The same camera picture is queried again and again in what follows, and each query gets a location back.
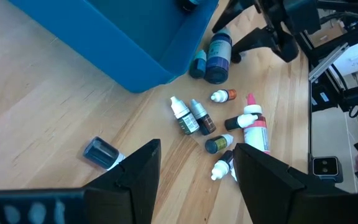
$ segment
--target paint bottle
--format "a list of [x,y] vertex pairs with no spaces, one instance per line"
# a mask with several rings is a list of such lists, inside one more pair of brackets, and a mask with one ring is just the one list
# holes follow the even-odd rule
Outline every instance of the paint bottle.
[[171,108],[185,134],[189,135],[197,131],[200,127],[186,104],[175,96],[171,97],[171,102]]
[[118,149],[99,137],[95,137],[88,144],[83,156],[106,170],[111,170],[125,159]]
[[205,142],[205,149],[211,153],[215,154],[219,150],[228,147],[233,143],[233,136],[230,134],[222,134],[220,136],[216,136],[215,138],[211,138]]
[[236,90],[218,90],[211,95],[211,100],[217,103],[224,103],[236,99]]
[[231,44],[230,32],[226,27],[219,30],[212,37],[204,77],[207,82],[221,84],[227,80],[229,76]]
[[233,151],[227,150],[215,163],[214,168],[211,171],[211,179],[219,180],[222,179],[226,174],[229,173],[233,167]]
[[189,75],[195,79],[204,78],[206,69],[206,53],[200,50],[190,65]]
[[211,117],[204,109],[201,103],[198,103],[195,99],[190,101],[191,103],[191,112],[193,113],[194,117],[198,125],[200,126],[200,131],[203,135],[209,135],[216,130],[216,126],[213,123]]
[[193,11],[203,0],[179,0],[179,5],[188,12]]
[[247,96],[247,106],[244,108],[244,114],[258,116],[258,119],[253,124],[244,128],[245,143],[270,154],[266,119],[262,116],[262,107],[256,104],[252,93],[249,93]]
[[258,116],[254,114],[242,114],[224,121],[224,127],[228,131],[232,131],[237,128],[245,128],[253,124],[258,120]]

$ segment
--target blue paint bottle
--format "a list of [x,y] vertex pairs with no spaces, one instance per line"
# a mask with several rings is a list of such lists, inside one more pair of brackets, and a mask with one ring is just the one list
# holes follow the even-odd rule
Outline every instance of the blue paint bottle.
[[204,77],[207,82],[221,84],[227,80],[229,76],[231,44],[232,40],[227,28],[219,30],[212,37]]

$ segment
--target green paint bottle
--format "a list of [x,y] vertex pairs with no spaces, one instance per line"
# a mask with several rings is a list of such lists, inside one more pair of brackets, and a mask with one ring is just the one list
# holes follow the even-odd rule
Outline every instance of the green paint bottle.
[[178,100],[175,96],[171,97],[171,102],[171,108],[183,132],[189,135],[197,131],[200,126],[186,104],[182,100]]

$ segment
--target white bottle cap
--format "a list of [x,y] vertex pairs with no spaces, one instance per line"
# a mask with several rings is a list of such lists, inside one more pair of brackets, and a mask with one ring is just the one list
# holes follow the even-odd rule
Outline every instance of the white bottle cap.
[[262,114],[262,107],[260,105],[248,105],[244,108],[244,114],[260,113]]
[[229,173],[230,167],[229,165],[224,161],[217,161],[215,163],[214,168],[212,169],[211,173],[211,179],[212,180],[219,180],[222,179],[227,173]]
[[224,90],[218,90],[211,95],[211,100],[217,103],[226,102],[229,95]]
[[237,123],[241,128],[246,128],[258,119],[257,115],[243,114],[237,117]]
[[201,103],[198,103],[195,99],[190,101],[191,104],[191,112],[193,113],[196,119],[202,118],[203,116],[207,115],[206,110],[204,109]]
[[227,145],[226,147],[230,146],[233,143],[233,136],[231,134],[221,134],[222,137],[226,139]]
[[237,177],[236,177],[236,171],[234,170],[234,168],[232,168],[231,170],[230,170],[230,172],[231,172],[231,176],[234,178],[234,180],[237,182]]
[[198,58],[203,59],[203,60],[206,61],[206,53],[205,53],[204,50],[200,50],[200,51],[196,54],[196,56],[194,57],[194,59],[198,59]]
[[176,118],[181,118],[183,115],[186,115],[190,112],[186,104],[182,100],[178,100],[175,96],[171,97],[171,108],[175,114]]

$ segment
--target brown paint bottle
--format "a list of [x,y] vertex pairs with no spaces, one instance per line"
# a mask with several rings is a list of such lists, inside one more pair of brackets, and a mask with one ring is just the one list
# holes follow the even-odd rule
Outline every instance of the brown paint bottle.
[[194,117],[198,125],[200,126],[200,131],[203,135],[209,135],[216,130],[216,126],[213,123],[211,117],[204,109],[201,103],[198,103],[195,99],[190,101],[191,104],[191,112],[193,113]]

